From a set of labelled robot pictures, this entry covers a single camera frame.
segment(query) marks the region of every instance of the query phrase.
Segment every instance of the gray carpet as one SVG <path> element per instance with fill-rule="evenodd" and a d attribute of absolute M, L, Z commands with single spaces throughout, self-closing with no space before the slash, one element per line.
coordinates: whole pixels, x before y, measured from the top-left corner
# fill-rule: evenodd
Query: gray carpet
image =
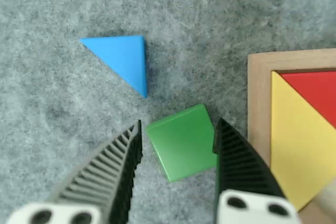
<path fill-rule="evenodd" d="M 0 223 L 99 143 L 198 103 L 246 135 L 247 55 L 336 47 L 335 0 L 0 0 Z M 79 42 L 146 38 L 142 98 Z M 168 183 L 145 133 L 129 223 L 212 223 L 215 170 Z"/>

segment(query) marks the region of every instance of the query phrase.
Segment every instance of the wooden block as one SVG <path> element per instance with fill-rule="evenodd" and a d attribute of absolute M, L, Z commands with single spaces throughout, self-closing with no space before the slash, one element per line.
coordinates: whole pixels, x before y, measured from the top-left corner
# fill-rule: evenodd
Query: wooden block
<path fill-rule="evenodd" d="M 281 76 L 336 128 L 336 71 L 283 73 Z"/>
<path fill-rule="evenodd" d="M 302 209 L 336 177 L 336 129 L 272 72 L 271 170 Z"/>

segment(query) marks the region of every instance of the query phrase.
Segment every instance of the screw hole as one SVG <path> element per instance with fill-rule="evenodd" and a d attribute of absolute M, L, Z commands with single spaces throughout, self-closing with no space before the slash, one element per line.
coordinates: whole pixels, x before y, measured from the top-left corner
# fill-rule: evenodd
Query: screw hole
<path fill-rule="evenodd" d="M 230 197 L 227 200 L 227 204 L 235 208 L 240 208 L 240 209 L 247 208 L 245 202 L 243 202 L 241 199 L 236 198 L 236 197 Z"/>
<path fill-rule="evenodd" d="M 51 211 L 42 210 L 37 212 L 31 219 L 31 224 L 46 224 L 51 218 Z"/>
<path fill-rule="evenodd" d="M 91 219 L 91 214 L 87 212 L 81 212 L 73 217 L 71 224 L 90 224 Z"/>
<path fill-rule="evenodd" d="M 281 215 L 281 216 L 288 216 L 289 215 L 288 211 L 284 207 L 282 207 L 278 204 L 269 205 L 268 210 L 271 213 L 276 214 L 276 215 Z"/>

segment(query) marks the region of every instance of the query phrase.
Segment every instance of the green square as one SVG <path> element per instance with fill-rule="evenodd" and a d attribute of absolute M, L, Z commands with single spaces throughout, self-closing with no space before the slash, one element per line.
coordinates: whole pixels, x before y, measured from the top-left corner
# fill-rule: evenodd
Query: green square
<path fill-rule="evenodd" d="M 203 104 L 152 123 L 146 131 L 169 181 L 216 165 L 214 128 Z"/>

